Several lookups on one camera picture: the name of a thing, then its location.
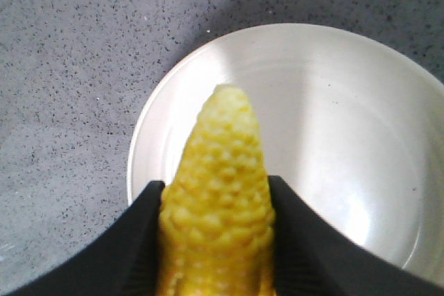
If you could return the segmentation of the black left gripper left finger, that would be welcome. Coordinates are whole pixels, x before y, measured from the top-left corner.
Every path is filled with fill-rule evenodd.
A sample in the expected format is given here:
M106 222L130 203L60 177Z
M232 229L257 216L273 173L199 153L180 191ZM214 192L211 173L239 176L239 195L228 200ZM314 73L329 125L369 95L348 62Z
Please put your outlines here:
M149 182L93 243L13 295L155 295L164 182Z

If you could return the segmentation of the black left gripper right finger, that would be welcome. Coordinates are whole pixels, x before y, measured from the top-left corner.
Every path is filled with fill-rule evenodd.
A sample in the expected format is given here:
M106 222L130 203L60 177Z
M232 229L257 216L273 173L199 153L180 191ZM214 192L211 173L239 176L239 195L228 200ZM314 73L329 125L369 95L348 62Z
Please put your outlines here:
M354 244L279 176L268 179L275 225L278 295L442 295L425 281Z

